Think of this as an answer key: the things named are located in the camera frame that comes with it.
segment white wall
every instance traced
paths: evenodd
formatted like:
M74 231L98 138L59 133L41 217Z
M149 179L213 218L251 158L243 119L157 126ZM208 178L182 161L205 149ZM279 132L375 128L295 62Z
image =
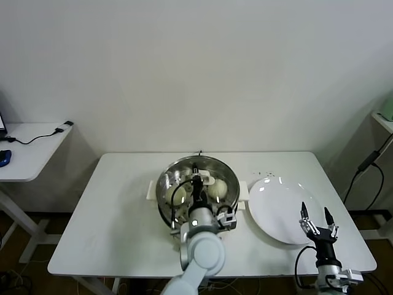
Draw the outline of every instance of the white wall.
M1 1L8 121L77 126L39 179L7 189L26 210L72 211L109 151L310 150L346 179L338 156L392 87L392 10L391 1Z

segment computer mouse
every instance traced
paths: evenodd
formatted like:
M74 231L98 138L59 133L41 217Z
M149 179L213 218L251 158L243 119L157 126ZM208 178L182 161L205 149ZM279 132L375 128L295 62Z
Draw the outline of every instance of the computer mouse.
M12 152L9 149L0 151L0 167L4 167L11 161Z

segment wooden floor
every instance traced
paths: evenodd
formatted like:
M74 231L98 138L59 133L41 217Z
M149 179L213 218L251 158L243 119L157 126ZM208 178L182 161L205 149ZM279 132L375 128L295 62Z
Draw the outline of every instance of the wooden floor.
M33 217L35 221L39 221L40 217ZM47 232L49 234L60 234L64 231L68 217L52 217ZM12 220L0 214L0 233L4 235L11 225ZM358 218L356 224L359 229L373 229L376 224L370 218ZM91 295L89 290L83 286L77 286L76 281L68 277L55 277L50 275L47 271L48 260L55 250L54 245L41 245L37 248L33 261L27 266L19 264L18 259L29 240L29 235L20 227L16 229L11 236L5 247L0 252L0 271L13 270L16 273L23 271L22 275L29 276L33 283L31 294L33 295ZM393 273L393 249L387 240L368 241L368 247L372 251L377 263L378 268L374 274L384 283L390 294L393 294L393 280L391 274ZM311 283L314 278L306 278L306 283ZM132 294L160 294L160 291L166 284L166 280L147 280L147 279L131 279L122 280L126 286L123 285L119 289L120 295ZM113 279L106 278L105 284L111 288ZM13 289L5 291L4 294L25 294L28 292L25 289ZM203 295L264 295L264 294L296 294L293 278L253 278L253 279L238 279L233 280L217 280L214 283L214 289L200 289L200 294ZM366 280L363 284L354 289L353 294L380 294L378 289Z

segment white plate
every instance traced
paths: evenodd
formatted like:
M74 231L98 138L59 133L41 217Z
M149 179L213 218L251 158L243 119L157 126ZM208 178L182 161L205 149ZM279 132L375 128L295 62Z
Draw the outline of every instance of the white plate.
M302 202L307 206L310 220L323 227L324 211L318 201L300 183L287 178L257 181L250 191L249 209L268 235L286 244L303 245L310 240L299 224Z

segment stainless steel pot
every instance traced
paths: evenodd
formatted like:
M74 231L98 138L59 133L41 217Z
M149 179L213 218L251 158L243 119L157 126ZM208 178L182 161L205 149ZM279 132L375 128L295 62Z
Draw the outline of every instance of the stainless steel pot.
M213 214L216 214L217 209L222 205L228 205L235 209L238 204L240 194L239 181L235 173L227 164L205 155L193 155L182 158L169 165L168 168L161 173L155 188L158 209L161 217L168 226L171 224L171 204L165 196L171 186L177 186L179 183L190 179L193 163L197 165L198 169L207 170L212 177L221 179L227 184L228 190L225 198L208 198L212 205ZM188 210L192 205L192 198L190 197L192 185L187 183L184 185L184 189L187 193L187 197L181 205L175 207L176 228L180 228L181 224L188 221Z

